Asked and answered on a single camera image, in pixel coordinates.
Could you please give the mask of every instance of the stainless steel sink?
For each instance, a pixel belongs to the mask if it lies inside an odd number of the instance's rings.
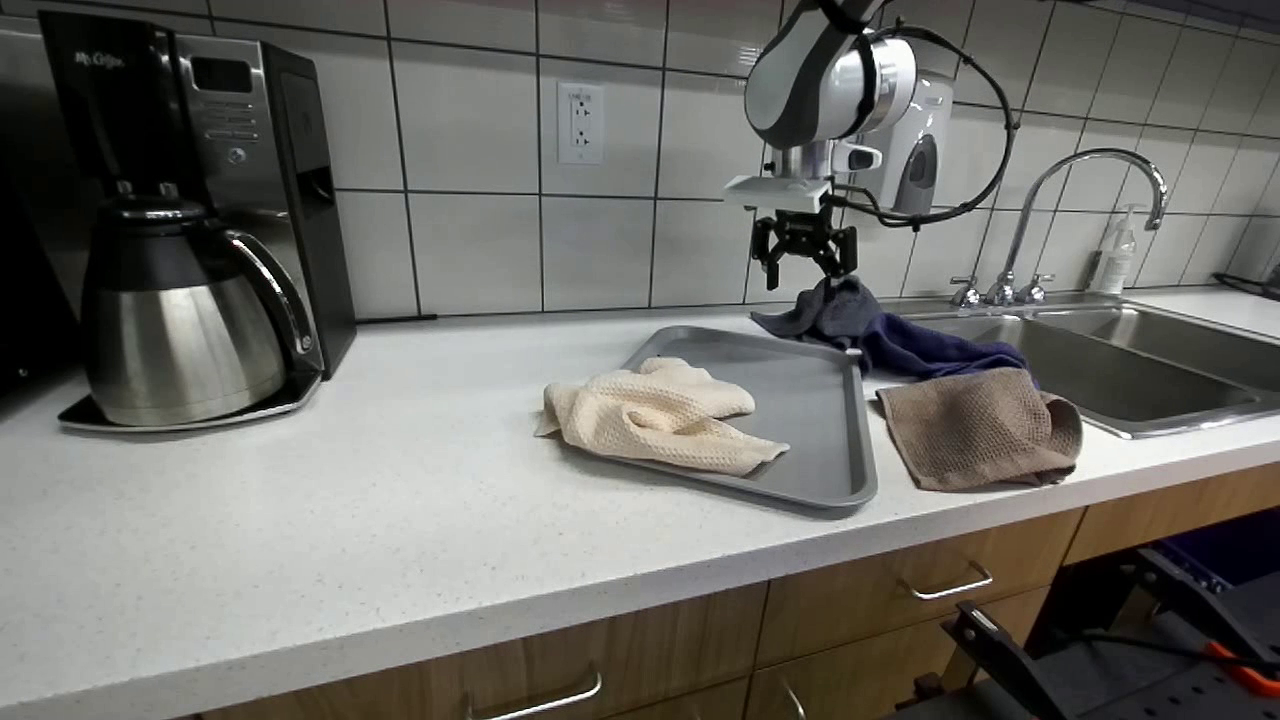
[[[1061,315],[912,315],[923,328],[977,345],[1010,345],[1044,390],[1068,396],[1090,423],[1115,434],[1163,434],[1268,413],[1268,396],[1221,370],[1126,346],[1106,323],[1115,310],[1076,307]]]
[[[1189,319],[1155,315],[1141,307],[1120,307],[1104,315],[1087,315],[1087,310],[1048,315],[1034,323],[1050,323],[1050,328],[1083,331],[1120,346],[1152,352],[1192,370],[1280,396],[1280,346],[1238,331],[1221,331],[1208,323],[1189,323]]]

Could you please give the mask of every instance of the electrical outlet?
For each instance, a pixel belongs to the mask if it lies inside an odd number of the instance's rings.
[[[601,85],[558,85],[558,162],[604,162]]]

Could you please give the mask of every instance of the beige towel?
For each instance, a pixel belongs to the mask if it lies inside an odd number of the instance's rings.
[[[788,443],[719,423],[745,413],[757,413],[753,390],[678,357],[653,357],[640,370],[548,386],[548,418],[564,443],[719,474],[749,474],[788,451]]]
[[[1057,484],[1081,455],[1081,413],[1023,369],[879,390],[889,434],[920,486]]]

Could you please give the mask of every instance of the carafe handle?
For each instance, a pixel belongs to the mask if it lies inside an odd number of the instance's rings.
[[[257,287],[267,293],[264,304],[267,304],[267,315],[280,323],[276,331],[280,331],[293,374],[316,381],[322,370],[322,357],[298,293],[293,287],[276,255],[257,234],[240,229],[224,229],[224,238],[257,274]]]

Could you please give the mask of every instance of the white countertop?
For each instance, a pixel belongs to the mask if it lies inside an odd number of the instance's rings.
[[[1142,295],[1280,339],[1280,304]],[[181,716],[1280,458],[1280,414],[1083,434],[1057,486],[879,497],[843,520],[570,464],[540,386],[664,323],[745,310],[361,328],[311,409],[181,438],[56,432],[82,384],[0,413],[0,720]]]

